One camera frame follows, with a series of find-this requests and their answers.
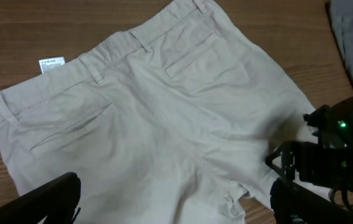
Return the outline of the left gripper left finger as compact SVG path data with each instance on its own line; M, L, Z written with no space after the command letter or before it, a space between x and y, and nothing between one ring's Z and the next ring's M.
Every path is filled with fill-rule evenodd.
M80 196L80 179L67 172L0 207L0 223L73 224Z

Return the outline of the beige shorts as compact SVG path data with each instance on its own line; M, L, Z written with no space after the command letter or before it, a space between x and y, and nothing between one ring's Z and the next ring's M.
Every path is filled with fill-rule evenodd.
M283 141L315 142L313 105L215 1L173 1L61 67L0 91L19 194L66 173L78 223L244 223L270 206Z

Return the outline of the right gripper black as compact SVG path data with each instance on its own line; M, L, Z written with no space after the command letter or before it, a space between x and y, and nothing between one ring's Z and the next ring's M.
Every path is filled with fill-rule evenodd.
M286 141L265 159L280 176L353 192L353 148L324 148L312 142Z

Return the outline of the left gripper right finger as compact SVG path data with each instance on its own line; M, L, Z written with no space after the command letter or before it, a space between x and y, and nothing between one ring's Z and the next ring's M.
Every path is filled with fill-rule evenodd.
M270 195L277 224L353 224L353 212L333 205L294 182L277 179Z

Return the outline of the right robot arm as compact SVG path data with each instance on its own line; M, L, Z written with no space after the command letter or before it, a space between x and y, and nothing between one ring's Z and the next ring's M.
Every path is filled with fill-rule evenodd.
M318 141L285 141L265 162L280 176L353 192L353 97L304 114Z

